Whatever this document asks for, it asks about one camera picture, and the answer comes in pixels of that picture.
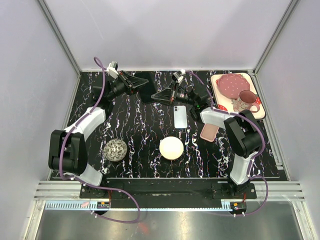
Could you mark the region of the light blue smartphone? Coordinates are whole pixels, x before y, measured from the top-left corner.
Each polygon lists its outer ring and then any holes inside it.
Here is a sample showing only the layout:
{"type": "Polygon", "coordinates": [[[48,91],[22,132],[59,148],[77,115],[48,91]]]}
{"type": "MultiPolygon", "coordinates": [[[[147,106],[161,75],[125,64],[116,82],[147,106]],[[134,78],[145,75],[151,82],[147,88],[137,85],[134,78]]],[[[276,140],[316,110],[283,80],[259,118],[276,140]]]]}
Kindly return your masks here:
{"type": "Polygon", "coordinates": [[[186,129],[188,127],[187,109],[183,105],[176,105],[173,108],[174,127],[186,129]]]}

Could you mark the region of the pink phone case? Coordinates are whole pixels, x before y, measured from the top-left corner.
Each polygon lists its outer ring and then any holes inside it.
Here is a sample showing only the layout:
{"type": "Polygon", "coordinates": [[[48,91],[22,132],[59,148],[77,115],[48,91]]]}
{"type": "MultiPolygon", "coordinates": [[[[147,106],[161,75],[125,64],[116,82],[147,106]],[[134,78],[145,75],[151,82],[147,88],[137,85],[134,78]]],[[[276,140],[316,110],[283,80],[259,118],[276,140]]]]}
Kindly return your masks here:
{"type": "Polygon", "coordinates": [[[212,143],[215,140],[218,131],[218,126],[212,124],[205,124],[200,133],[200,138],[212,143]]]}

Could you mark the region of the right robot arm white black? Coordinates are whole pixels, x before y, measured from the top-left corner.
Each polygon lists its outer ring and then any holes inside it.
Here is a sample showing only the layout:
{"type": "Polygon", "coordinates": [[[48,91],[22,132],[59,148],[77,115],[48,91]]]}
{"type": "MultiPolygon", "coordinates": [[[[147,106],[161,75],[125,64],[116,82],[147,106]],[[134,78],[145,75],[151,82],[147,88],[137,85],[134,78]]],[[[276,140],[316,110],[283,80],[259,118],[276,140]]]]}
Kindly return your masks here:
{"type": "Polygon", "coordinates": [[[230,197],[236,199],[248,188],[250,166],[255,154],[263,148],[264,136],[249,110],[228,113],[211,107],[208,104],[210,97],[210,92],[204,85],[195,86],[190,91],[186,91],[175,80],[162,91],[151,95],[153,100],[166,106],[172,106],[175,103],[190,105],[190,115],[194,121],[226,131],[231,150],[234,152],[234,159],[224,189],[230,197]]]}

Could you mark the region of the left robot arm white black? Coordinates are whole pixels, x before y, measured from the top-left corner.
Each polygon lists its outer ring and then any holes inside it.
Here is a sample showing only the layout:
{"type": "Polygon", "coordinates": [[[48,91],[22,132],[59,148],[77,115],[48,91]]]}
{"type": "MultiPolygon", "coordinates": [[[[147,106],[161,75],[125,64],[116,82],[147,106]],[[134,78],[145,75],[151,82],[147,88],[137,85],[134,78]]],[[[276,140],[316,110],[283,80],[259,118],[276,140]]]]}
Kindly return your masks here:
{"type": "Polygon", "coordinates": [[[111,115],[114,99],[142,91],[150,78],[140,73],[131,75],[119,71],[92,85],[89,99],[91,106],[72,125],[63,130],[54,130],[50,136],[48,166],[59,172],[62,180],[77,180],[90,187],[97,198],[108,193],[108,186],[102,182],[103,175],[89,164],[86,141],[89,136],[111,115]]]}

